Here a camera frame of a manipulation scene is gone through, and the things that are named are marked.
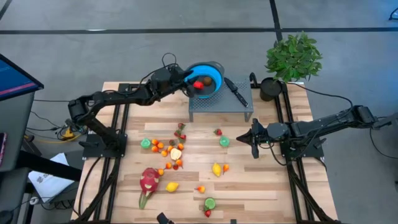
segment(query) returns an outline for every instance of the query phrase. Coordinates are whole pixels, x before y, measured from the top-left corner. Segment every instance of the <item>monitor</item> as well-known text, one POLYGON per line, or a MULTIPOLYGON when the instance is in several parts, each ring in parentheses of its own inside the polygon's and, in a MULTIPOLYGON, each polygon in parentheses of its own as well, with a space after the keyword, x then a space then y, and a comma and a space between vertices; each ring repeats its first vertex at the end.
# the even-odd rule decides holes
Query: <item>monitor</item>
POLYGON ((0 54, 0 101, 43 88, 41 82, 0 54))

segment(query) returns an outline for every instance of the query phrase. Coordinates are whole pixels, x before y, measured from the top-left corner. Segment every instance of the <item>concrete floor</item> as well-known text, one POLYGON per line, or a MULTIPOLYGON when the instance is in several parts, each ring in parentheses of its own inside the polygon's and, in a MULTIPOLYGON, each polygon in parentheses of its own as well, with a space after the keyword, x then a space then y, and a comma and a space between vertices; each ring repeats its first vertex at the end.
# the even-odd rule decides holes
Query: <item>concrete floor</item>
MULTIPOLYGON (((282 28, 397 27, 388 21, 393 0, 276 0, 282 28)), ((0 30, 137 29, 171 27, 273 27, 268 1, 261 0, 13 0, 0 30)), ((398 111, 396 53, 398 32, 309 33, 323 53, 323 70, 308 88, 348 97, 374 115, 398 111)), ((269 77, 264 64, 275 34, 96 34, 0 35, 0 53, 40 80, 37 99, 70 100, 101 89, 106 81, 138 81, 173 52, 187 67, 215 60, 227 74, 269 77)), ((347 108, 345 101, 308 94, 314 118, 347 108)), ((64 103, 35 102, 33 111, 62 124, 64 103)), ((31 128, 46 128, 31 117, 31 128)), ((373 132, 379 149, 398 157, 397 130, 373 132)), ((398 161, 378 154, 368 130, 346 129, 324 145, 330 187, 339 219, 345 223, 396 223, 398 161)), ((39 144, 48 155, 79 151, 71 143, 39 144)), ((33 223, 66 222, 72 211, 35 207, 33 223)))

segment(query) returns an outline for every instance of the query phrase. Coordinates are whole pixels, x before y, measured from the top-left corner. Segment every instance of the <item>green leafy plant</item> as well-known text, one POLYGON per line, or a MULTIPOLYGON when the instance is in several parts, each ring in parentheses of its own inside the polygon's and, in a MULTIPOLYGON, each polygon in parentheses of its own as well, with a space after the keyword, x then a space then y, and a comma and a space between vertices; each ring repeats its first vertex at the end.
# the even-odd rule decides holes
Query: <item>green leafy plant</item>
POLYGON ((318 60, 322 59, 321 53, 313 45, 317 41, 309 39, 302 32, 299 36, 289 35, 287 40, 275 42, 274 48, 267 51, 267 65, 269 73, 276 72, 274 79, 283 79, 284 82, 291 82, 306 78, 311 75, 318 76, 322 64, 318 60))

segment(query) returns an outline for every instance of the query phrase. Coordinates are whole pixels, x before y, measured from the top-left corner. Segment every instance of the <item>green lime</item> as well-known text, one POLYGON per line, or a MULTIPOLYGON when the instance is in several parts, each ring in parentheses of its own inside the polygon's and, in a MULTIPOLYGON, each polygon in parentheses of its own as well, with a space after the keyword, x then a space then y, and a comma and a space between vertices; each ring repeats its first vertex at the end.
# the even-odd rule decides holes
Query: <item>green lime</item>
POLYGON ((214 198, 206 198, 205 200, 205 208, 207 209, 214 209, 216 207, 216 201, 214 198))
POLYGON ((144 149, 149 148, 149 147, 150 147, 150 140, 147 139, 147 138, 144 138, 144 139, 141 141, 141 147, 143 147, 144 149))
POLYGON ((220 137, 220 145, 223 147, 229 146, 229 139, 225 136, 220 137))

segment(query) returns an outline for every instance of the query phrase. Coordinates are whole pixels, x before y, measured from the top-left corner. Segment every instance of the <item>butcher block tabletop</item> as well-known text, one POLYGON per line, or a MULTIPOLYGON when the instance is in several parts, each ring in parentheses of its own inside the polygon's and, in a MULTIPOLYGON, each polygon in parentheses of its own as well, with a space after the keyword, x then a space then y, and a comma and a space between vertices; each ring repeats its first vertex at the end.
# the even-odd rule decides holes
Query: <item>butcher block tabletop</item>
MULTIPOLYGON (((117 90, 120 83, 106 82, 104 90, 117 90)), ((295 121, 311 121, 312 114, 306 91, 294 85, 288 85, 290 104, 295 121)), ((252 90, 254 113, 266 127, 278 122, 275 103, 262 101, 259 89, 252 90)), ((287 120, 283 97, 282 111, 287 120)), ((113 106, 103 108, 97 115, 106 126, 111 126, 113 106)), ((119 110, 118 127, 121 125, 123 106, 119 110)), ((152 106, 130 105, 126 134, 128 143, 121 165, 113 207, 112 223, 157 223, 156 216, 164 212, 175 223, 295 223, 294 208, 290 193, 286 167, 276 163, 269 149, 261 149, 260 157, 253 159, 251 147, 238 142, 237 136, 246 133, 251 121, 244 122, 241 114, 198 113, 194 122, 189 123, 188 98, 181 93, 166 96, 152 106), (148 200, 145 209, 139 209, 141 187, 139 180, 147 167, 164 168, 166 162, 172 162, 170 156, 163 157, 151 149, 141 148, 144 138, 157 139, 169 146, 169 140, 175 139, 174 131, 178 123, 185 123, 183 130, 187 141, 182 151, 183 169, 165 169, 159 180, 157 191, 148 200), (230 141, 229 147, 221 147, 219 136, 213 131, 220 128, 230 141), (217 162, 221 166, 229 165, 229 171, 217 177, 211 167, 217 162), (169 182, 178 182, 178 189, 169 193, 165 190, 169 182), (198 186, 206 187, 204 194, 194 190, 198 186), (210 218, 203 212, 207 197, 216 200, 216 207, 210 218)), ((278 144, 274 146, 277 158, 280 155, 278 144)), ((78 208, 79 195, 88 170, 96 158, 85 161, 75 202, 78 208)), ((97 194, 104 159, 95 165, 85 186, 82 210, 97 194)), ((337 219, 325 168, 314 158, 303 158, 308 189, 319 206, 333 219, 337 219)), ((303 219, 307 219, 303 197, 299 193, 303 219)), ((100 219, 105 218, 108 193, 104 197, 100 219)))

